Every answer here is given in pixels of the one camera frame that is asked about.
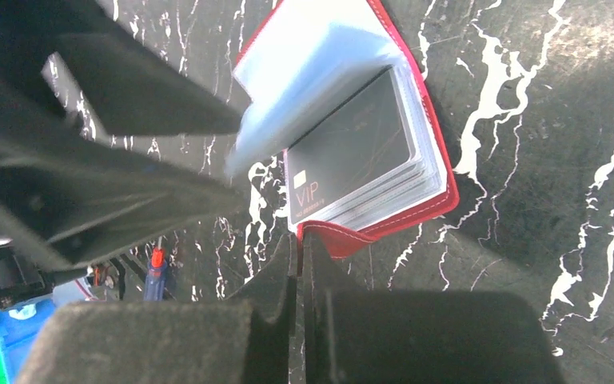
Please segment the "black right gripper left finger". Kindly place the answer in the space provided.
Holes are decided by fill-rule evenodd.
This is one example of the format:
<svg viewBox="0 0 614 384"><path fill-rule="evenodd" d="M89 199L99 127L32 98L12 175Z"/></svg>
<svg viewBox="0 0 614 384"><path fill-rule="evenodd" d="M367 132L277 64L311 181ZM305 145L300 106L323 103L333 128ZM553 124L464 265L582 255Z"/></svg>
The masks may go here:
<svg viewBox="0 0 614 384"><path fill-rule="evenodd" d="M216 302L69 304L38 334L19 383L286 383L292 243Z"/></svg>

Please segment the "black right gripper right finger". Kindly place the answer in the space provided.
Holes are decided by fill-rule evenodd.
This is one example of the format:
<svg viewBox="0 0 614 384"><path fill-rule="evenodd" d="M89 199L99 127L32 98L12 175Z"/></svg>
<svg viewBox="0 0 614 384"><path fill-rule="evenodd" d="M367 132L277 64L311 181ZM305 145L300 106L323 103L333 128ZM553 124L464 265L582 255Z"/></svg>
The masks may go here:
<svg viewBox="0 0 614 384"><path fill-rule="evenodd" d="M521 297L492 291L368 290L302 242L309 383L562 383Z"/></svg>

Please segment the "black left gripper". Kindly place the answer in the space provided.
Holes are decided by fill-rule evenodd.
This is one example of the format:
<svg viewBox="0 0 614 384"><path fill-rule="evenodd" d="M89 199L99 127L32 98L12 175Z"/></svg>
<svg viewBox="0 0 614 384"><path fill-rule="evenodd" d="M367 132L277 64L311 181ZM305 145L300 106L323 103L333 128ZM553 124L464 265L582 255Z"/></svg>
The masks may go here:
<svg viewBox="0 0 614 384"><path fill-rule="evenodd" d="M42 67L62 34L89 30L87 1L0 1L0 235L12 243L0 246L0 310L243 203L224 182L79 136Z"/></svg>

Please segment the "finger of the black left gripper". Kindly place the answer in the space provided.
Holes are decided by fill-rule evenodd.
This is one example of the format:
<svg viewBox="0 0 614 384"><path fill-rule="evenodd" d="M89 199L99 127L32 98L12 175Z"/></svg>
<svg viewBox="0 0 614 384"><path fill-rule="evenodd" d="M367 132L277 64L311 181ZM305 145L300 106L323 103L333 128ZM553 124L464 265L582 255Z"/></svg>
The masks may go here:
<svg viewBox="0 0 614 384"><path fill-rule="evenodd" d="M108 134L235 134L241 112L179 74L124 30L52 39Z"/></svg>

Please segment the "red leather card holder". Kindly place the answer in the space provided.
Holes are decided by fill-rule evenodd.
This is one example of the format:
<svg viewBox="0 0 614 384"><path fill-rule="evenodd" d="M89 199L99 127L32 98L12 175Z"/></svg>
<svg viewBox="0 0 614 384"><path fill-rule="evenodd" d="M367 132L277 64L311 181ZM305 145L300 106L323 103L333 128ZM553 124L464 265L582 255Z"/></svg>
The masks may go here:
<svg viewBox="0 0 614 384"><path fill-rule="evenodd" d="M379 1L282 1L233 72L228 175L283 154L289 228L346 258L459 202L428 89Z"/></svg>

